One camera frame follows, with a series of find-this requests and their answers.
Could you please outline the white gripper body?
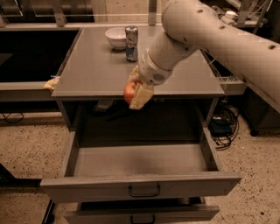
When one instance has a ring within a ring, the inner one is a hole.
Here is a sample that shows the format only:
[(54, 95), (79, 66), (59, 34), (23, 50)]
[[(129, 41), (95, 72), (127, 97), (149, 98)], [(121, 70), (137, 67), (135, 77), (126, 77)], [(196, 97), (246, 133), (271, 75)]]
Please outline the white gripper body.
[(173, 64), (164, 60), (154, 61), (146, 50), (138, 61), (138, 77), (141, 82), (153, 85), (163, 84), (172, 74)]

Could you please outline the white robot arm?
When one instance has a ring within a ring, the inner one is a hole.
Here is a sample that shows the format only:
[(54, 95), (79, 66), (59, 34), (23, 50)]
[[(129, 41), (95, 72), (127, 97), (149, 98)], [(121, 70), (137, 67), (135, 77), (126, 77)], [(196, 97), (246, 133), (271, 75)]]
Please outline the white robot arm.
[(280, 112), (280, 45), (219, 20), (200, 0), (169, 0), (162, 13), (163, 30), (132, 70), (124, 99), (141, 109), (174, 67), (201, 49)]

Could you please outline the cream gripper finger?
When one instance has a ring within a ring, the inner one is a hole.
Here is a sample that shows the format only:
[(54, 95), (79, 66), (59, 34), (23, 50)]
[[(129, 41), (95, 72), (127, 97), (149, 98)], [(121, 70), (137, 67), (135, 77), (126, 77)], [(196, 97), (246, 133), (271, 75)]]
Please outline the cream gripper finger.
[(129, 105), (130, 109), (141, 109), (154, 95), (154, 86), (152, 84), (137, 83), (134, 97)]
[(135, 66), (130, 73), (127, 82), (139, 82), (139, 69), (138, 66)]

